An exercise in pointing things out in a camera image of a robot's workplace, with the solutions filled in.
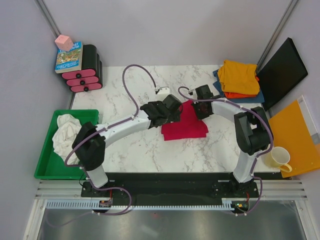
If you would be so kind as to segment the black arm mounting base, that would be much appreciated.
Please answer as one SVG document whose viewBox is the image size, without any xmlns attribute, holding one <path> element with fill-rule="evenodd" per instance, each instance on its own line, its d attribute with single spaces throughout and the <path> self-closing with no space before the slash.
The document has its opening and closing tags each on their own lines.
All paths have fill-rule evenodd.
<svg viewBox="0 0 320 240">
<path fill-rule="evenodd" d="M 104 191 L 83 183 L 81 196 L 111 197 L 127 205 L 200 205 L 221 204 L 223 198 L 253 199 L 259 196 L 257 184 L 238 183 L 231 173 L 109 173 Z"/>
</svg>

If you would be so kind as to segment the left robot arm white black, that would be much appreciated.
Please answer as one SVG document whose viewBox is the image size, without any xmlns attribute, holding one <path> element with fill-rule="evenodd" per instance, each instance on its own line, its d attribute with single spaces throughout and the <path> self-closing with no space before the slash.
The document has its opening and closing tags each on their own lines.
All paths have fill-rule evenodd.
<svg viewBox="0 0 320 240">
<path fill-rule="evenodd" d="M 178 98 L 169 94 L 162 101 L 142 105 L 135 114 L 119 122 L 108 125 L 85 123 L 72 144 L 71 153 L 77 156 L 80 166 L 91 180 L 92 191 L 99 197 L 106 196 L 110 191 L 109 179 L 102 166 L 108 146 L 136 132 L 178 122 L 182 105 Z"/>
</svg>

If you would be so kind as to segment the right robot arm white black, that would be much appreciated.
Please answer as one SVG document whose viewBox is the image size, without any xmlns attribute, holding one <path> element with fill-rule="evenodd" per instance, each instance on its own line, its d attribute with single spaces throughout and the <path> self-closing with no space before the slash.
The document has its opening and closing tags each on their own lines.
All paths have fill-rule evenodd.
<svg viewBox="0 0 320 240">
<path fill-rule="evenodd" d="M 260 106 L 248 109 L 215 96 L 208 85 L 197 87 L 189 94 L 193 93 L 196 93 L 197 100 L 192 106 L 198 119 L 218 115 L 234 123 L 240 154 L 233 171 L 235 181 L 229 184 L 229 191 L 233 196 L 240 197 L 247 191 L 246 182 L 254 177 L 258 158 L 273 148 L 274 138 L 265 110 Z"/>
</svg>

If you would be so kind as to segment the crimson red t-shirt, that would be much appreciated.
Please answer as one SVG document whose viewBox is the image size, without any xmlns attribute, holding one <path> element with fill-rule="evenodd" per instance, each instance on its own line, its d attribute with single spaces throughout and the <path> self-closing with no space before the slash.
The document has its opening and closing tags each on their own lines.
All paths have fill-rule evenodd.
<svg viewBox="0 0 320 240">
<path fill-rule="evenodd" d="M 179 122 L 167 123 L 161 127 L 161 133 L 165 141 L 197 139 L 207 136 L 208 127 L 197 118 L 192 103 L 191 100 L 188 100 L 182 104 Z"/>
</svg>

